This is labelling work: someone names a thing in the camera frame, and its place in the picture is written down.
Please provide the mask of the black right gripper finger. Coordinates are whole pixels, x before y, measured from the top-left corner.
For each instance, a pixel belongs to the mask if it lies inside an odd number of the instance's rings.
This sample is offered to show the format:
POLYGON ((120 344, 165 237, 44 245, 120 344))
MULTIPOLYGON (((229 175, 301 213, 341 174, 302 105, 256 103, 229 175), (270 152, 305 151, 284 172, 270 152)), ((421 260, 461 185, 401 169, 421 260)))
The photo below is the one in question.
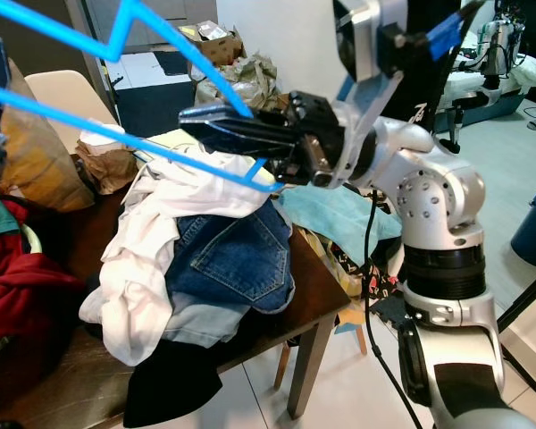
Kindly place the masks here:
POLYGON ((291 131, 267 126, 185 125, 183 130, 210 152, 252 158, 283 159, 291 156, 291 131))
POLYGON ((179 113, 179 126, 222 125, 271 125, 283 127, 288 125, 283 112, 272 109, 253 109, 249 107, 250 114, 241 114, 231 103, 214 101, 188 107, 179 113))

